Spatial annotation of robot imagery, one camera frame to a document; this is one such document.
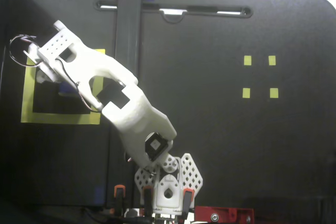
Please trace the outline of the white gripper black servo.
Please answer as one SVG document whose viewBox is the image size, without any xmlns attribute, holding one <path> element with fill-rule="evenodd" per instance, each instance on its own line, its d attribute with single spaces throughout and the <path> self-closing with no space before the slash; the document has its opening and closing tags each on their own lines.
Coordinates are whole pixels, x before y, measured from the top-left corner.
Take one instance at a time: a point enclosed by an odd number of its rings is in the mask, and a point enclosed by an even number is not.
<svg viewBox="0 0 336 224">
<path fill-rule="evenodd" d="M 28 47 L 28 51 L 25 52 L 27 57 L 37 65 L 36 72 L 36 82 L 56 82 L 57 74 L 49 67 L 45 60 L 43 60 L 38 55 L 38 46 L 34 44 L 30 44 Z"/>
</svg>

